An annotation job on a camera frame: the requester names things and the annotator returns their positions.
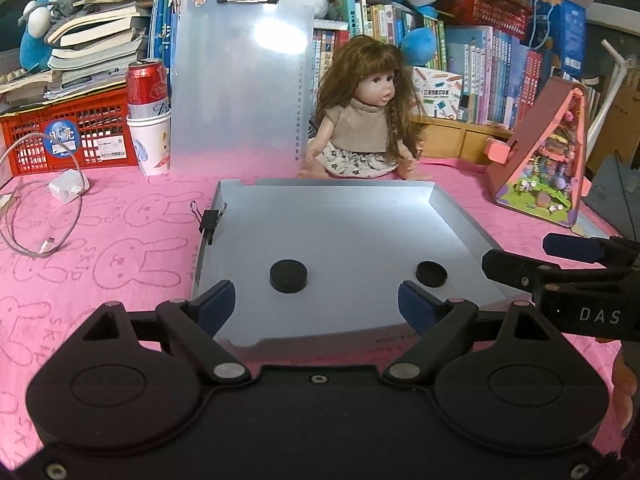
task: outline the doll dress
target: doll dress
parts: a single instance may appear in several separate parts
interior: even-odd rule
[[[384,108],[352,99],[347,106],[325,112],[334,133],[316,160],[329,174],[346,178],[376,178],[398,164],[386,155],[388,127]]]

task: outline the toy house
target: toy house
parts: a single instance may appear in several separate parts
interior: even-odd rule
[[[495,202],[572,227],[591,187],[584,177],[585,151],[584,92],[578,84],[551,78],[507,142],[487,140]]]

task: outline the binder clip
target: binder clip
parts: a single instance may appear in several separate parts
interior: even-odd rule
[[[200,227],[198,228],[198,230],[206,238],[207,245],[211,245],[213,243],[213,234],[216,231],[216,227],[218,227],[220,219],[226,211],[226,202],[222,206],[222,210],[205,209],[204,213],[200,214],[200,212],[198,211],[198,205],[194,200],[193,202],[191,202],[191,211],[200,222]]]

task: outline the black puck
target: black puck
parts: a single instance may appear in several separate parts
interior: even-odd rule
[[[420,262],[415,269],[415,277],[424,286],[438,288],[447,281],[447,269],[436,262]]]
[[[271,286],[278,292],[293,294],[306,286],[306,267],[297,260],[280,260],[271,266]]]

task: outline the red plastic crate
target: red plastic crate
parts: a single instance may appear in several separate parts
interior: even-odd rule
[[[454,15],[444,17],[450,25],[490,25],[521,41],[532,15],[530,8],[509,0],[438,0],[435,7]]]
[[[136,166],[136,153],[127,126],[127,91],[125,88],[52,104],[37,110],[0,117],[0,132],[7,148],[30,133],[44,133],[50,121],[67,119],[76,124],[80,146],[74,153],[82,169]],[[94,142],[105,137],[123,136],[126,158],[101,160]],[[57,158],[35,137],[19,144],[9,155],[13,176],[47,173],[75,168],[70,156]]]

